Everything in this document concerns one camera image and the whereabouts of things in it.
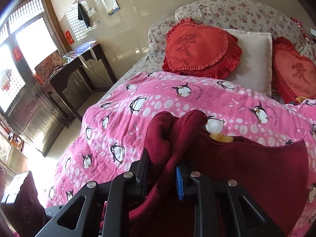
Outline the dark red fleece garment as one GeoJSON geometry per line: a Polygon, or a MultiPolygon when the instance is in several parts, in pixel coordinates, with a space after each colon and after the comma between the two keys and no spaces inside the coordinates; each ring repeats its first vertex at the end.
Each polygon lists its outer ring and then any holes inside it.
{"type": "Polygon", "coordinates": [[[240,183],[272,217],[285,235],[303,236],[308,216],[315,209],[313,183],[315,140],[311,119],[278,108],[267,124],[250,112],[205,115],[200,110],[178,116],[162,111],[110,115],[102,128],[98,182],[106,182],[150,155],[150,200],[134,217],[156,205],[173,178],[176,164],[185,156],[194,168],[217,181],[240,183]]]}

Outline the pink penguin blanket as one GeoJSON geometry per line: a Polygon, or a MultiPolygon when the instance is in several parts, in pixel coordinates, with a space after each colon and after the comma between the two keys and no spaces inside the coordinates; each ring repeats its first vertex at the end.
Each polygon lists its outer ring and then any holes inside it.
{"type": "MultiPolygon", "coordinates": [[[[224,116],[231,111],[250,112],[258,122],[267,124],[278,108],[310,118],[310,134],[315,140],[315,99],[306,99],[298,105],[280,104],[229,81],[167,72],[138,73],[105,100],[87,109],[80,135],[57,163],[55,181],[47,191],[47,206],[64,204],[88,181],[98,182],[96,175],[100,171],[99,154],[102,151],[100,133],[108,126],[110,115],[144,114],[150,117],[155,112],[167,111],[178,116],[182,112],[200,110],[207,116],[224,116]]],[[[310,229],[315,222],[315,209],[308,220],[310,229]]]]}

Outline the white square pillow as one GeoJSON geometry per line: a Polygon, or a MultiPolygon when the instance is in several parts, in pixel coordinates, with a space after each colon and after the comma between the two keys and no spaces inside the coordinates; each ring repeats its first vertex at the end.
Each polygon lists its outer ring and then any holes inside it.
{"type": "Polygon", "coordinates": [[[272,95],[273,53],[271,33],[236,29],[226,31],[238,39],[237,44],[242,49],[238,66],[226,80],[270,97],[272,95]]]}

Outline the right red heart pillow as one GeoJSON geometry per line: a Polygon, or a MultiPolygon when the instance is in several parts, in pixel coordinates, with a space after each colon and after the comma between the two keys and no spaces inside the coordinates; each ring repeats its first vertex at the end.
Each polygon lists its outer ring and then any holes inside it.
{"type": "Polygon", "coordinates": [[[272,87],[285,103],[315,99],[315,65],[284,37],[273,40],[272,87]]]}

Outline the red heart pillow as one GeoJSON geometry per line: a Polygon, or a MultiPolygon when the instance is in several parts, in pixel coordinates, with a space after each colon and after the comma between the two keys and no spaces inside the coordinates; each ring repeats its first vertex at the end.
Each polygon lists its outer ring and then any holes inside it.
{"type": "Polygon", "coordinates": [[[166,35],[162,69],[179,75],[224,79],[238,66],[242,48],[224,29],[182,19],[166,35]]]}
{"type": "Polygon", "coordinates": [[[315,65],[284,37],[273,40],[272,87],[285,103],[315,99],[315,65]]]}

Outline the left red heart pillow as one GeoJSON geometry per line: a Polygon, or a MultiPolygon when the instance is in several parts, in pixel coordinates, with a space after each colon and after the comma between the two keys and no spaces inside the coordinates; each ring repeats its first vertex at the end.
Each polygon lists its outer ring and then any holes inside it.
{"type": "Polygon", "coordinates": [[[224,29],[182,19],[166,35],[162,69],[179,75],[224,79],[238,66],[242,48],[224,29]]]}

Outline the floral bolster pillow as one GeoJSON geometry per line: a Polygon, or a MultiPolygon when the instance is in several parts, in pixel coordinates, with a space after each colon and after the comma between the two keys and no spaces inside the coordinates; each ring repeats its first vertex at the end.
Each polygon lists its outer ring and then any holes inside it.
{"type": "Polygon", "coordinates": [[[151,25],[148,50],[165,50],[166,34],[185,18],[222,29],[271,33],[273,39],[282,36],[300,55],[315,62],[315,43],[304,37],[298,21],[268,5],[249,0],[201,0],[179,7],[174,16],[151,25]]]}

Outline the black cloth hanging on wall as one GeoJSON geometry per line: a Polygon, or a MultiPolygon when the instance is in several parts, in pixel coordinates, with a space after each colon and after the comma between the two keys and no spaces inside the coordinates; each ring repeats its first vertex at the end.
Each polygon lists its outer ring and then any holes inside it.
{"type": "Polygon", "coordinates": [[[86,28],[90,28],[90,18],[80,2],[78,2],[78,20],[83,21],[86,28]]]}

